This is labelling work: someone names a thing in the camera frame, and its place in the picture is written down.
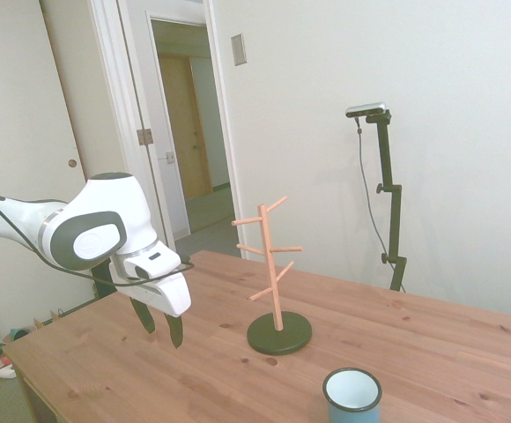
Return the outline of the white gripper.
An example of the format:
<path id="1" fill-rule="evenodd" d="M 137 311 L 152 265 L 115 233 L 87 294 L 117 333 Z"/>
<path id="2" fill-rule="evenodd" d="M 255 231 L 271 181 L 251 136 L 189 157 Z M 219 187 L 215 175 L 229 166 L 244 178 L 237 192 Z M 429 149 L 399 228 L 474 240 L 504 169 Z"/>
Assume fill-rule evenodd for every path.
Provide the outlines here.
<path id="1" fill-rule="evenodd" d="M 184 337 L 181 315 L 190 307 L 191 299 L 184 276 L 180 272 L 172 276 L 168 276 L 168 273 L 177 270 L 181 264 L 180 257 L 161 241 L 157 241 L 145 249 L 113 255 L 111 259 L 111 271 L 116 271 L 114 280 L 117 283 L 129 284 L 132 278 L 155 278 L 155 281 L 117 287 L 117 290 L 131 298 L 131 305 L 148 334 L 156 330 L 148 306 L 164 312 L 172 344 L 179 348 Z"/>

